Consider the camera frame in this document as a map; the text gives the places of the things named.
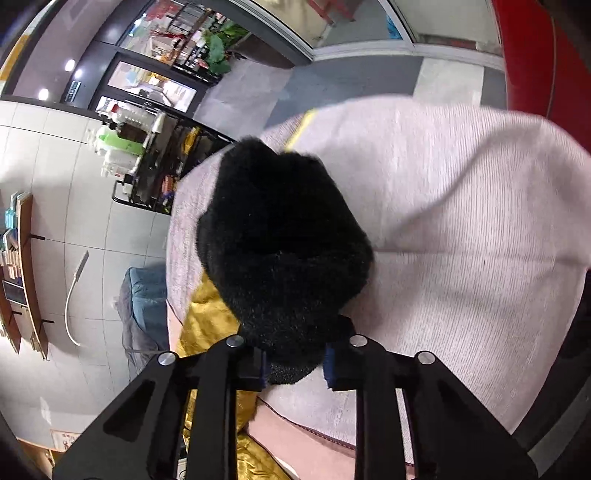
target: metal bolt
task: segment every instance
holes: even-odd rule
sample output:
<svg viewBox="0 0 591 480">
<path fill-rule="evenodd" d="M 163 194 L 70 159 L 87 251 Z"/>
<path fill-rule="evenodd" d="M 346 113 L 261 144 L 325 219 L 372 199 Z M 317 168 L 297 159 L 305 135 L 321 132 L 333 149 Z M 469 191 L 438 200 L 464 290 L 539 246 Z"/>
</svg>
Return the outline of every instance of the metal bolt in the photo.
<svg viewBox="0 0 591 480">
<path fill-rule="evenodd" d="M 158 363 L 160 365 L 164 365 L 166 367 L 166 365 L 171 365 L 175 362 L 176 357 L 174 356 L 174 353 L 172 352 L 164 352 L 161 353 L 160 356 L 158 357 Z"/>
<path fill-rule="evenodd" d="M 422 363 L 423 365 L 431 365 L 432 363 L 435 363 L 435 355 L 431 352 L 421 352 L 418 354 L 417 358 L 419 363 Z"/>
<path fill-rule="evenodd" d="M 353 346 L 365 346 L 368 344 L 368 340 L 363 335 L 353 335 L 349 339 L 349 343 Z"/>
<path fill-rule="evenodd" d="M 240 335 L 232 335 L 231 337 L 228 337 L 228 339 L 226 340 L 226 345 L 231 346 L 233 348 L 242 346 L 243 343 L 244 338 Z"/>
</svg>

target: black plush toy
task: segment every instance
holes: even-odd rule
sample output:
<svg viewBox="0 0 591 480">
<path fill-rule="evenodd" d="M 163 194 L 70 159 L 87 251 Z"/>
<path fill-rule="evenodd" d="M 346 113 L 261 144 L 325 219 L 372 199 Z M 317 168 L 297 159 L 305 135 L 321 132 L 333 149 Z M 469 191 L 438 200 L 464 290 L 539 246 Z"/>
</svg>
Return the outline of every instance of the black plush toy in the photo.
<svg viewBox="0 0 591 480">
<path fill-rule="evenodd" d="M 271 383 L 295 383 L 327 342 L 354 333 L 339 310 L 365 285 L 373 252 L 326 169 L 260 140 L 221 160 L 197 251 L 247 342 L 267 353 Z"/>
</svg>

